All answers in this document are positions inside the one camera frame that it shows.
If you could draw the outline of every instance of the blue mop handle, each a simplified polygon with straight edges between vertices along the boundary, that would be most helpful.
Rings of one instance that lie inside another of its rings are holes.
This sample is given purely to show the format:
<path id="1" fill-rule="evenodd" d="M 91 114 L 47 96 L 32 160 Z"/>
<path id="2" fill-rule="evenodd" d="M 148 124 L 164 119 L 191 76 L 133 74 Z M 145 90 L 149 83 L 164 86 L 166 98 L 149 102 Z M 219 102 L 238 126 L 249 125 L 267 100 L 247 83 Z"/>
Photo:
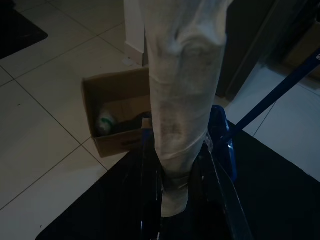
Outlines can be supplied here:
<path id="1" fill-rule="evenodd" d="M 238 122 L 235 127 L 228 132 L 214 146 L 218 150 L 223 144 L 232 139 L 238 132 L 248 126 L 260 114 L 268 109 L 273 103 L 281 98 L 286 92 L 292 89 L 300 80 L 308 76 L 314 69 L 320 65 L 320 48 L 309 56 L 299 67 L 297 67 L 289 76 L 286 77 L 272 92 L 268 94 L 257 106 L 254 107 L 244 118 Z"/>

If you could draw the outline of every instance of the black floor mat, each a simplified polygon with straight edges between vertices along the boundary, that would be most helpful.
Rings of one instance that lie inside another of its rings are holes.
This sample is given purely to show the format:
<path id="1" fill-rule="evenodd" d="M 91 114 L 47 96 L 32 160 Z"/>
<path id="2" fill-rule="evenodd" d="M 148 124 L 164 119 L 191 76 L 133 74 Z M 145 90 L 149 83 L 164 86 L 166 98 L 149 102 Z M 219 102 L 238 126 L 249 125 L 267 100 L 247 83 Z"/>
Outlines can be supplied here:
<path id="1" fill-rule="evenodd" d="M 39 27 L 11 8 L 0 9 L 0 31 L 0 59 L 48 37 Z"/>
<path id="2" fill-rule="evenodd" d="M 320 183 L 245 132 L 234 138 L 233 145 L 235 187 L 254 239 L 320 239 Z M 121 182 L 135 155 L 127 154 L 36 239 L 114 239 L 108 234 L 114 224 L 110 216 L 116 214 Z M 176 239 L 192 239 L 188 212 L 183 225 L 174 227 L 181 228 Z"/>

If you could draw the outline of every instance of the tile grout line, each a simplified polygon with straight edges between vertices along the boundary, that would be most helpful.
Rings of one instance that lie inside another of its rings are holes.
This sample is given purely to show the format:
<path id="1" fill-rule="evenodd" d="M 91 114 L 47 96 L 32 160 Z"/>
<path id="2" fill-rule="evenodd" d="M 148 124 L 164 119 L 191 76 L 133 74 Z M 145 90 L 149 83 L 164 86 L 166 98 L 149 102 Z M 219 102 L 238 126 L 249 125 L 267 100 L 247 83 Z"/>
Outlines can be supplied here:
<path id="1" fill-rule="evenodd" d="M 257 134 L 258 130 L 260 129 L 260 127 L 262 126 L 262 124 L 265 122 L 265 120 L 267 119 L 269 113 L 272 111 L 272 109 L 274 108 L 274 106 L 276 105 L 277 101 L 272 105 L 270 111 L 267 113 L 267 115 L 265 116 L 265 118 L 263 119 L 263 121 L 261 122 L 261 124 L 259 125 L 258 129 L 255 131 L 255 133 L 253 134 L 253 137 L 255 137 L 255 135 Z"/>
<path id="2" fill-rule="evenodd" d="M 67 157 L 69 157 L 72 153 L 74 153 L 80 146 L 77 146 L 74 150 L 72 150 L 67 156 L 65 156 L 61 161 L 59 161 L 57 164 L 55 164 L 52 168 L 50 168 L 48 171 L 46 171 L 43 175 L 41 175 L 37 180 L 35 180 L 33 183 L 31 183 L 25 190 L 20 192 L 17 196 L 15 196 L 12 200 L 10 200 L 6 205 L 4 205 L 2 208 L 0 208 L 0 211 L 4 209 L 6 206 L 8 206 L 10 203 L 12 203 L 16 198 L 18 198 L 21 194 L 23 194 L 25 191 L 27 191 L 31 186 L 33 186 L 36 182 L 38 182 L 40 179 L 42 179 L 47 173 L 49 173 L 52 169 L 54 169 L 57 165 L 59 165 L 63 160 L 65 160 Z"/>
<path id="3" fill-rule="evenodd" d="M 319 95 L 319 94 L 317 94 L 317 93 L 315 93 L 315 92 L 311 91 L 310 89 L 308 89 L 308 88 L 304 87 L 301 83 L 300 83 L 300 84 L 299 84 L 299 83 L 298 83 L 296 86 L 299 86 L 299 87 L 301 87 L 301 88 L 303 88 L 303 89 L 305 89 L 305 90 L 309 91 L 310 93 L 312 93 L 312 94 L 317 95 L 318 97 L 320 97 L 320 95 Z"/>
<path id="4" fill-rule="evenodd" d="M 45 107 L 42 106 L 42 105 L 40 104 L 40 102 L 38 102 L 38 101 L 34 98 L 34 96 L 32 96 L 16 79 L 14 79 L 14 81 L 15 81 L 23 90 L 25 90 L 25 91 L 29 94 L 29 96 L 30 96 L 33 100 L 35 100 L 35 102 L 36 102 L 37 104 L 39 104 L 39 105 L 43 108 L 43 110 L 44 110 L 47 114 L 49 114 L 71 137 L 73 137 L 74 140 L 75 140 L 78 144 L 80 144 L 80 146 L 82 145 L 82 144 L 81 144 L 57 119 L 55 119 L 55 117 L 52 116 L 52 114 L 51 114 L 47 109 L 45 109 Z"/>
<path id="5" fill-rule="evenodd" d="M 110 42 L 108 42 L 107 40 L 103 39 L 100 35 L 97 36 L 97 37 L 100 38 L 101 40 L 103 40 L 104 42 L 106 42 L 107 44 L 109 44 L 111 47 L 113 47 L 114 49 L 116 49 L 116 50 L 117 50 L 118 52 L 120 52 L 121 54 L 124 54 L 124 55 L 126 56 L 126 54 L 125 54 L 123 51 L 121 51 L 119 48 L 113 46 Z"/>
<path id="6" fill-rule="evenodd" d="M 5 70 L 5 68 L 3 66 L 0 65 L 0 68 L 2 68 L 3 71 L 5 71 L 12 78 L 10 81 L 15 79 L 7 70 Z"/>
<path id="7" fill-rule="evenodd" d="M 85 28 L 86 30 L 88 30 L 90 33 L 94 34 L 96 37 L 99 37 L 101 34 L 104 34 L 118 26 L 120 26 L 121 24 L 125 23 L 126 21 L 122 21 L 120 22 L 119 24 L 115 25 L 115 26 L 112 26 L 110 28 L 108 28 L 107 30 L 103 31 L 102 33 L 95 33 L 93 32 L 91 29 L 89 29 L 88 27 L 84 26 L 82 23 L 80 23 L 79 21 L 77 21 L 75 18 L 73 18 L 72 16 L 70 16 L 69 14 L 67 14 L 66 12 L 64 12 L 63 10 L 61 10 L 60 8 L 56 7 L 55 5 L 52 4 L 53 1 L 48 1 L 47 3 L 49 5 L 51 5 L 52 7 L 54 7 L 55 9 L 57 9 L 58 11 L 60 11 L 61 13 L 63 13 L 65 16 L 67 16 L 68 18 L 72 19 L 73 21 L 75 21 L 77 24 L 79 24 L 81 27 Z"/>
<path id="8" fill-rule="evenodd" d="M 0 88 L 1 87 L 3 87 L 4 85 L 7 85 L 8 83 L 11 83 L 12 81 L 14 81 L 15 79 L 11 79 L 10 81 L 8 81 L 8 82 L 6 82 L 6 83 L 4 83 L 4 84 L 2 84 L 2 85 L 0 85 Z"/>
<path id="9" fill-rule="evenodd" d="M 89 152 L 89 151 L 86 149 L 86 147 L 83 146 L 83 144 L 82 144 L 81 146 L 108 172 L 109 170 L 108 170 L 98 159 L 96 159 L 95 156 L 93 156 L 93 155 L 91 154 L 91 152 Z"/>
<path id="10" fill-rule="evenodd" d="M 108 30 L 105 30 L 104 32 L 99 33 L 97 36 L 100 36 L 100 35 L 102 35 L 102 34 L 105 34 L 106 32 L 108 32 L 108 31 L 110 31 L 110 30 L 112 30 L 112 29 L 115 29 L 116 27 L 119 27 L 121 24 L 124 24 L 125 22 L 126 22 L 126 21 L 122 21 L 121 23 L 119 23 L 119 24 L 117 24 L 117 25 L 109 28 Z"/>
<path id="11" fill-rule="evenodd" d="M 50 60 L 48 60 L 48 61 L 46 61 L 46 62 L 44 62 L 44 63 L 40 64 L 39 66 L 36 66 L 35 68 L 32 68 L 31 70 L 29 70 L 29 71 L 27 71 L 27 72 L 25 72 L 25 73 L 23 73 L 23 74 L 21 74 L 21 75 L 17 76 L 16 78 L 13 78 L 13 79 L 14 79 L 14 80 L 17 80 L 18 78 L 20 78 L 20 77 L 22 77 L 22 76 L 24 76 L 24 75 L 26 75 L 26 74 L 28 74 L 28 73 L 32 72 L 33 70 L 36 70 L 36 69 L 38 69 L 38 68 L 42 67 L 43 65 L 45 65 L 45 64 L 47 64 L 47 63 L 49 63 L 49 62 L 51 62 L 51 61 L 53 61 L 53 60 L 55 60 L 55 59 L 57 59 L 57 58 L 61 57 L 63 54 L 66 54 L 66 53 L 68 53 L 68 52 L 70 52 L 70 51 L 72 51 L 72 50 L 76 49 L 77 47 L 80 47 L 82 44 L 85 44 L 85 43 L 87 43 L 87 42 L 89 42 L 89 41 L 91 41 L 91 40 L 95 39 L 96 37 L 97 37 L 97 36 L 93 36 L 93 37 L 91 37 L 90 39 L 88 39 L 88 40 L 84 41 L 83 43 L 80 43 L 79 45 L 74 46 L 73 48 L 71 48 L 71 49 L 69 49 L 69 50 L 67 50 L 67 51 L 65 51 L 65 52 L 63 52 L 63 53 L 61 53 L 61 54 L 59 54 L 58 56 L 55 56 L 54 58 L 52 58 L 52 59 L 50 59 Z"/>
<path id="12" fill-rule="evenodd" d="M 86 149 L 86 147 L 84 146 L 84 144 L 85 144 L 88 140 L 90 140 L 90 139 L 91 139 L 91 137 L 89 137 L 87 140 L 85 140 L 84 143 L 81 144 L 81 146 L 82 146 L 102 167 L 104 167 L 106 171 L 109 171 L 109 170 L 108 170 L 98 159 L 96 159 L 95 156 L 93 156 L 93 155 L 91 154 L 91 152 L 89 152 L 89 151 Z"/>
<path id="13" fill-rule="evenodd" d="M 69 14 L 67 14 L 66 12 L 62 11 L 61 9 L 59 9 L 58 7 L 56 7 L 55 5 L 53 5 L 51 3 L 52 1 L 48 1 L 47 4 L 49 4 L 50 6 L 54 7 L 55 9 L 57 9 L 59 12 L 63 13 L 65 16 L 67 16 L 68 18 L 72 19 L 74 22 L 76 22 L 77 24 L 79 24 L 81 27 L 85 28 L 86 30 L 88 30 L 90 33 L 94 34 L 96 37 L 98 36 L 95 32 L 93 32 L 92 30 L 90 30 L 89 28 L 87 28 L 86 26 L 82 25 L 80 22 L 78 22 L 76 19 L 74 19 L 72 16 L 70 16 Z"/>
<path id="14" fill-rule="evenodd" d="M 19 14 L 22 14 L 22 13 L 24 13 L 24 12 L 26 12 L 26 11 L 29 11 L 29 10 L 31 10 L 31 9 L 40 7 L 40 6 L 45 5 L 45 4 L 47 4 L 47 3 L 48 3 L 48 2 L 45 1 L 44 3 L 41 3 L 41 4 L 36 5 L 36 6 L 32 6 L 32 7 L 30 7 L 30 8 L 25 9 L 25 10 L 22 10 L 22 11 L 17 11 L 16 9 L 14 9 L 14 10 L 17 11 Z"/>

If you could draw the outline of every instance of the white floor tile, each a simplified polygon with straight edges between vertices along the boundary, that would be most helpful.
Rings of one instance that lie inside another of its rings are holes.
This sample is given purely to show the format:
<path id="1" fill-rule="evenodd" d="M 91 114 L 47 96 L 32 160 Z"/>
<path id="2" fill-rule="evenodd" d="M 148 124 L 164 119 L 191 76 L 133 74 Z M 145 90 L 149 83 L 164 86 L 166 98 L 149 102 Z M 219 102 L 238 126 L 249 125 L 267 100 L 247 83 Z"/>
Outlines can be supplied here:
<path id="1" fill-rule="evenodd" d="M 320 181 L 320 96 L 297 85 L 274 105 L 255 138 Z"/>
<path id="2" fill-rule="evenodd" d="M 0 87 L 0 113 L 1 209 L 79 144 L 15 81 Z"/>
<path id="3" fill-rule="evenodd" d="M 92 156 L 95 157 L 95 159 L 97 159 L 108 170 L 110 170 L 117 162 L 119 162 L 127 154 L 127 152 L 124 152 L 117 155 L 101 158 L 97 151 L 96 145 L 91 138 L 87 140 L 83 144 L 83 146 L 92 154 Z"/>
<path id="4" fill-rule="evenodd" d="M 251 75 L 244 83 L 243 87 L 231 103 L 221 103 L 221 100 L 216 98 L 215 104 L 222 105 L 227 119 L 233 124 L 237 124 L 264 97 L 266 97 L 282 81 L 282 79 L 282 76 L 267 68 L 258 69 L 258 71 L 254 75 Z M 271 107 L 264 111 L 258 118 L 250 123 L 244 131 L 253 136 L 270 109 Z"/>
<path id="5" fill-rule="evenodd" d="M 106 172 L 78 148 L 0 211 L 0 239 L 34 240 Z"/>
<path id="6" fill-rule="evenodd" d="M 32 9 L 39 5 L 45 4 L 45 0 L 13 0 L 15 3 L 14 9 L 18 12 Z"/>
<path id="7" fill-rule="evenodd" d="M 115 48 L 119 49 L 121 52 L 125 52 L 126 25 L 124 23 L 101 34 L 100 37 Z"/>
<path id="8" fill-rule="evenodd" d="M 81 93 L 82 78 L 139 67 L 124 65 L 124 57 L 96 37 L 17 81 L 80 143 L 84 143 L 90 132 Z"/>
<path id="9" fill-rule="evenodd" d="M 6 73 L 5 70 L 3 70 L 0 67 L 0 86 L 3 84 L 6 84 L 7 82 L 9 82 L 11 80 L 12 80 L 12 77 L 8 73 Z"/>
<path id="10" fill-rule="evenodd" d="M 304 78 L 299 85 L 320 96 L 320 80 Z"/>
<path id="11" fill-rule="evenodd" d="M 48 37 L 0 60 L 0 65 L 14 78 L 94 37 L 49 3 L 24 11 L 22 15 L 45 31 Z"/>
<path id="12" fill-rule="evenodd" d="M 54 0 L 50 3 L 97 35 L 125 20 L 123 0 Z"/>

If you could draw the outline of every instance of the cloth-wrapped pole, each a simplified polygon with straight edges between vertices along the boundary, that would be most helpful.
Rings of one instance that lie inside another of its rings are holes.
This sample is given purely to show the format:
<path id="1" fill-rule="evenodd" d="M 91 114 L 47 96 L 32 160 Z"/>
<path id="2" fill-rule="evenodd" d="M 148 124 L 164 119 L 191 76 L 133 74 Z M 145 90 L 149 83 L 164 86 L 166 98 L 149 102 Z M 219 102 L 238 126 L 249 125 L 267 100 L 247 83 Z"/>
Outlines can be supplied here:
<path id="1" fill-rule="evenodd" d="M 162 217 L 183 212 L 208 130 L 231 0 L 140 0 L 149 58 L 155 150 L 164 170 Z"/>

